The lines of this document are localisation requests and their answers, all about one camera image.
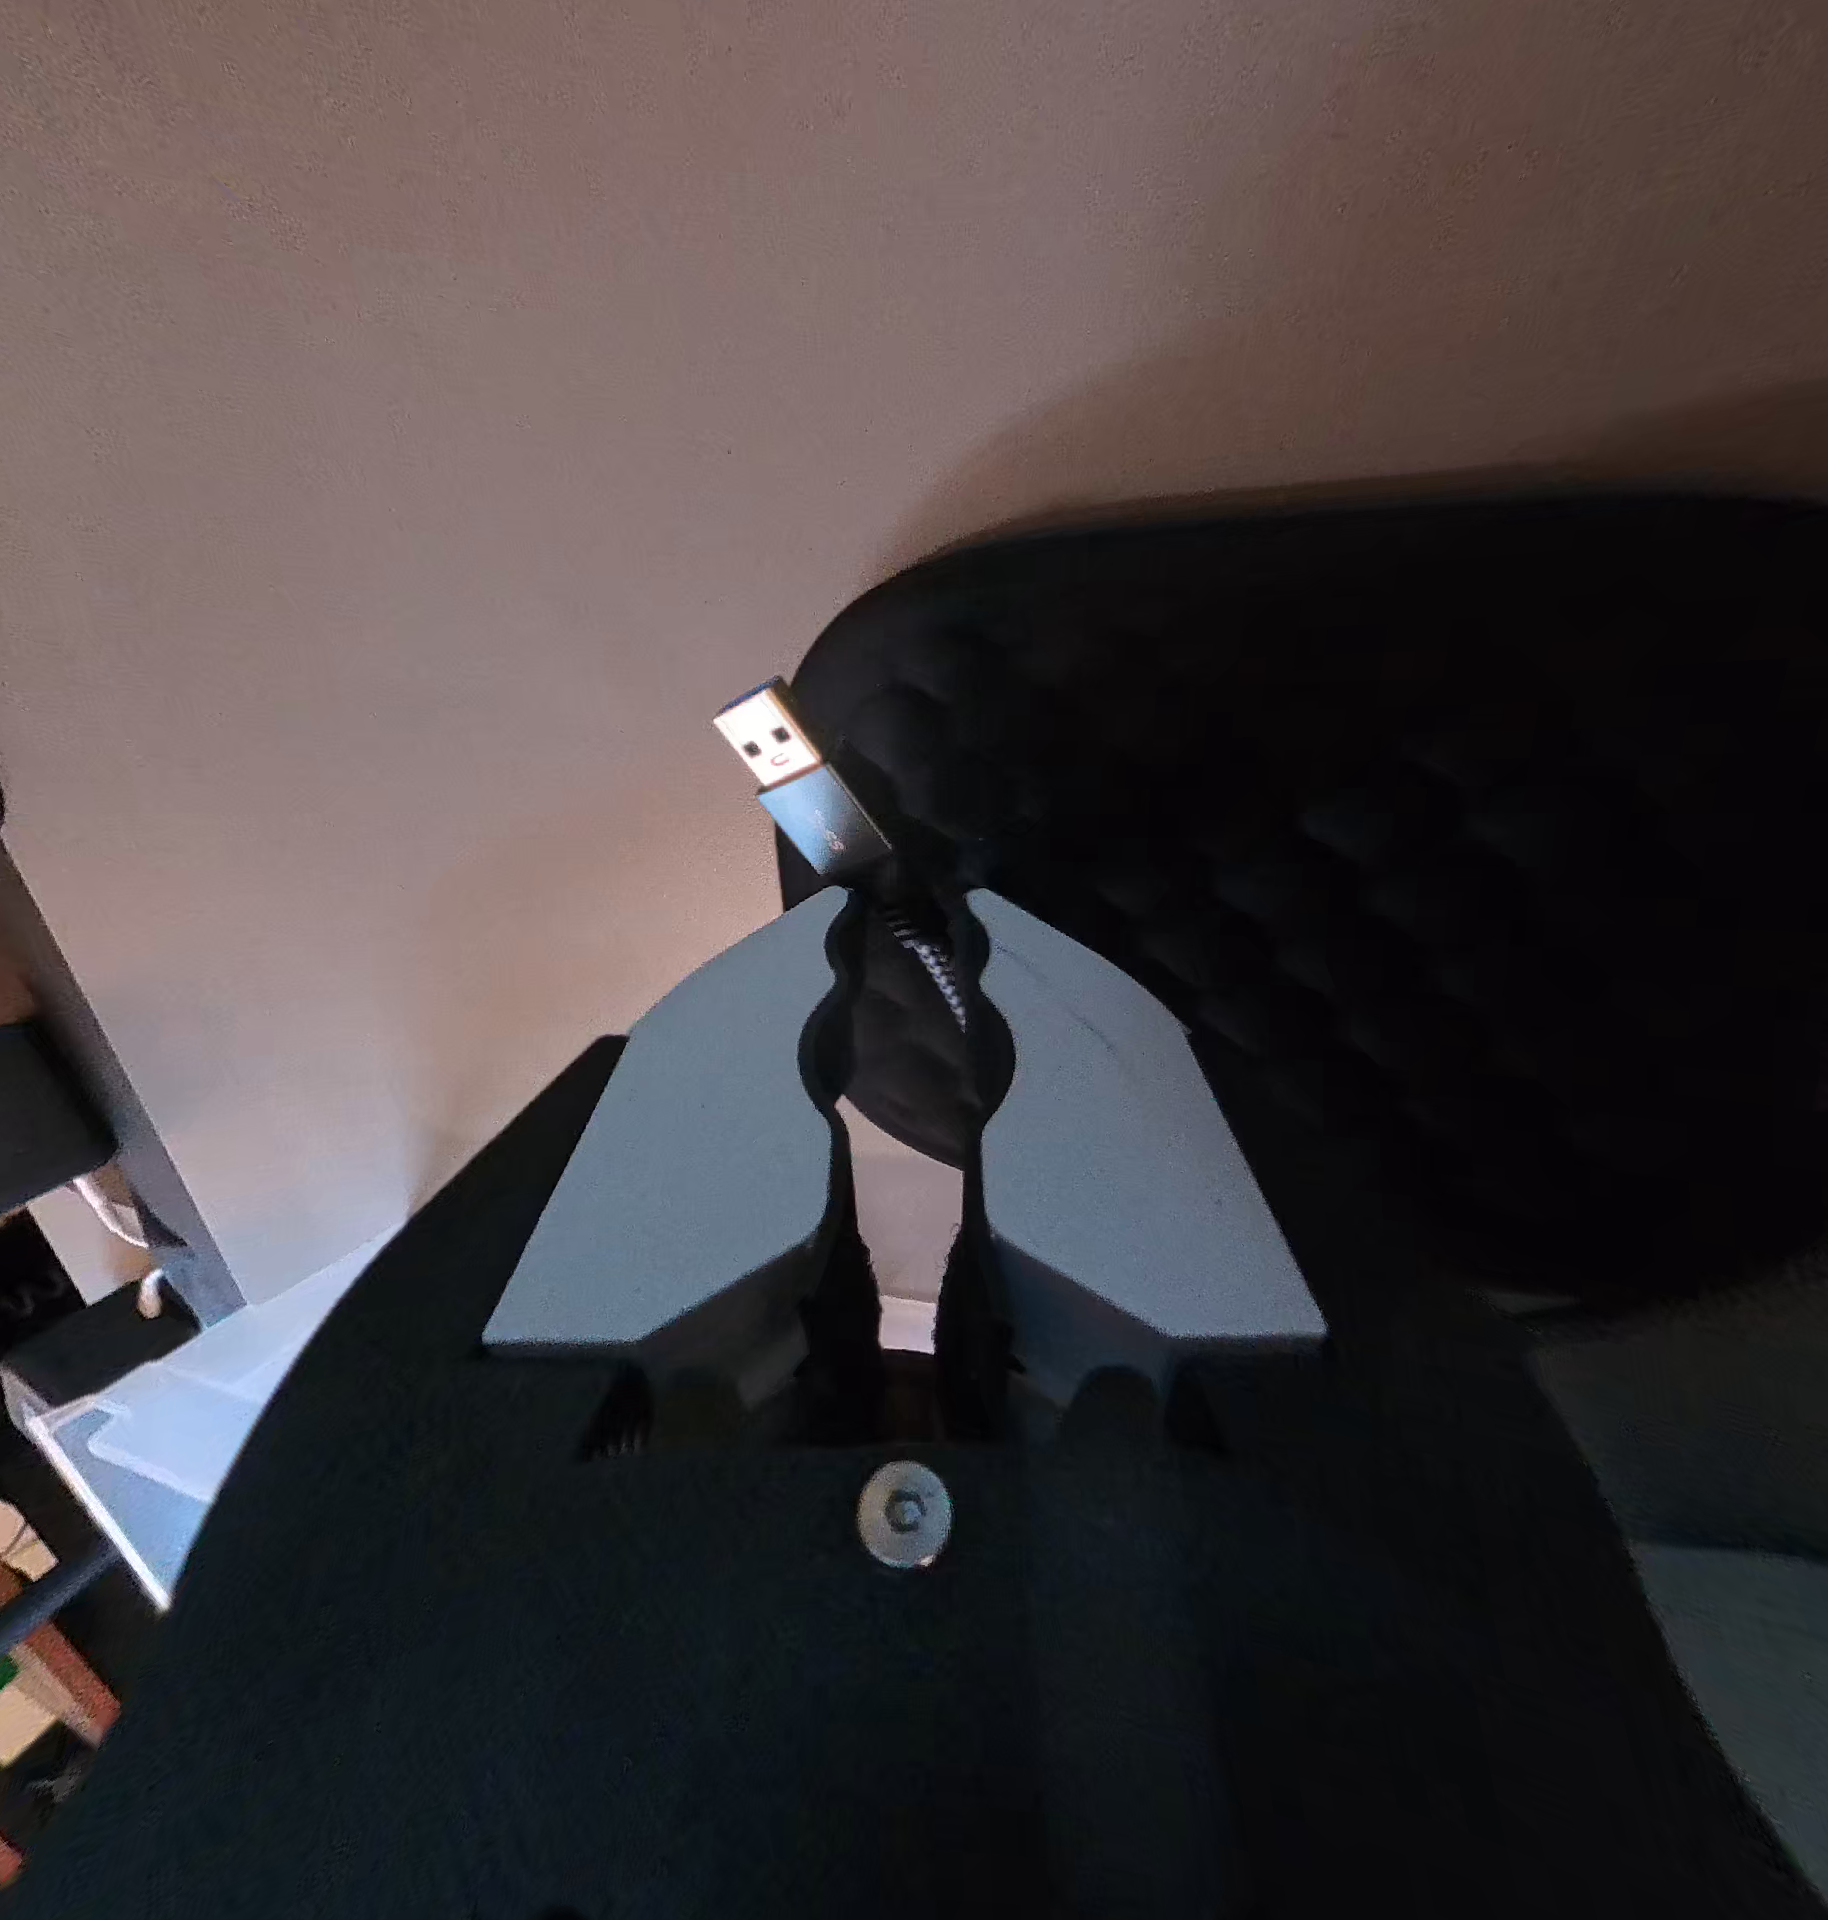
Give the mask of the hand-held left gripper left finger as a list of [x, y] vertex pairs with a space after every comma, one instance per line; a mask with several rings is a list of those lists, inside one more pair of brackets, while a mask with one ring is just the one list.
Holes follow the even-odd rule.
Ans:
[[672, 986], [613, 1073], [483, 1327], [496, 1357], [797, 1367], [851, 1209], [837, 1115], [847, 886]]

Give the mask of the clear plastic box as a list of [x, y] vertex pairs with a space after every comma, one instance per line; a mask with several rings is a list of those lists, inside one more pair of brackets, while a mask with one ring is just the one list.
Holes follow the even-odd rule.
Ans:
[[12, 1426], [57, 1469], [158, 1614], [253, 1426], [388, 1235], [213, 1327], [140, 1284], [64, 1316], [0, 1363]]

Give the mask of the black box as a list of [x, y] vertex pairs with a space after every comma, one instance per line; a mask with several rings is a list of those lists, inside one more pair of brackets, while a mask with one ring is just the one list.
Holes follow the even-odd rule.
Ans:
[[0, 1024], [0, 1219], [115, 1161], [117, 1138], [39, 1019]]

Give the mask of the black quilted pad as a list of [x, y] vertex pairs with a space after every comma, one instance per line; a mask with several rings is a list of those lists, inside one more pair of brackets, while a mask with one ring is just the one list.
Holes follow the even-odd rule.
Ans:
[[790, 690], [915, 885], [1188, 1028], [1296, 1233], [1619, 1307], [1828, 1238], [1828, 504], [1076, 521]]

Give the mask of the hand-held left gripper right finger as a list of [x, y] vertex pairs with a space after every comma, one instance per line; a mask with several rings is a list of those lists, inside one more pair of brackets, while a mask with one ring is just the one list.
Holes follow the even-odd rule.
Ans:
[[1328, 1320], [1188, 1028], [980, 886], [956, 913], [981, 1105], [935, 1350], [961, 1377], [1314, 1354]]

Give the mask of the dark shelf leg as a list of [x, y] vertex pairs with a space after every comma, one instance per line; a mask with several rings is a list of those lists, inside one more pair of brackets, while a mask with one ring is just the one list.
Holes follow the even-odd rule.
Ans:
[[28, 1017], [46, 1028], [52, 1046], [107, 1119], [121, 1150], [103, 1173], [104, 1188], [129, 1191], [152, 1240], [172, 1242], [167, 1276], [180, 1299], [204, 1327], [239, 1313], [245, 1307], [243, 1288], [0, 839], [0, 1022]]

